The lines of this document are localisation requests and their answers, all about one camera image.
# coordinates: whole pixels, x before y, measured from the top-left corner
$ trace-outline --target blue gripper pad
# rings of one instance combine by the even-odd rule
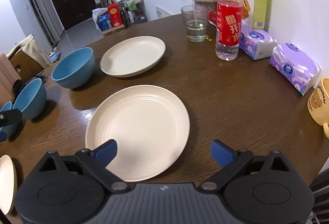
[[[213,140],[210,144],[210,152],[213,159],[224,168],[229,163],[237,158],[237,151],[231,149],[227,145],[221,143],[219,140]]]
[[[7,139],[6,133],[4,133],[3,131],[0,132],[0,142],[5,141],[6,139]]]
[[[114,157],[116,157],[117,151],[118,146],[116,141],[113,139],[109,140],[93,150],[94,160],[102,167],[106,167],[114,159]]]

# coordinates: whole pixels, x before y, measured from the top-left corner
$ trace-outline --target glass of water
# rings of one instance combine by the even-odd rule
[[[190,41],[206,40],[208,25],[208,8],[200,5],[189,5],[181,8],[187,37]]]

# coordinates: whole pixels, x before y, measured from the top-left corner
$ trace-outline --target plate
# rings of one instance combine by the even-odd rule
[[[110,48],[103,55],[100,67],[104,73],[113,77],[132,77],[155,66],[165,50],[165,43],[157,37],[129,38]]]
[[[0,158],[0,209],[7,215],[14,208],[17,191],[17,175],[13,161],[8,155]]]
[[[87,127],[86,148],[115,139],[117,155],[106,168],[124,181],[142,181],[177,160],[189,132],[189,115],[175,94],[138,85],[114,93],[98,106]]]

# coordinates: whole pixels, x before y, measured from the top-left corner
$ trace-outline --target purple tissue package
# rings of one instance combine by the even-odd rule
[[[272,50],[276,45],[276,39],[272,38],[264,30],[253,30],[244,24],[241,25],[239,47],[253,60],[271,56]]]
[[[314,86],[321,70],[309,56],[290,42],[277,45],[269,63],[302,95]]]

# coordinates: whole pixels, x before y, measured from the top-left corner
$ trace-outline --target floor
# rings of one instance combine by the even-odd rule
[[[71,52],[83,48],[92,42],[102,39],[104,36],[96,29],[92,19],[84,21],[67,31],[62,35],[58,43],[58,49],[61,52],[60,59],[66,57]]]

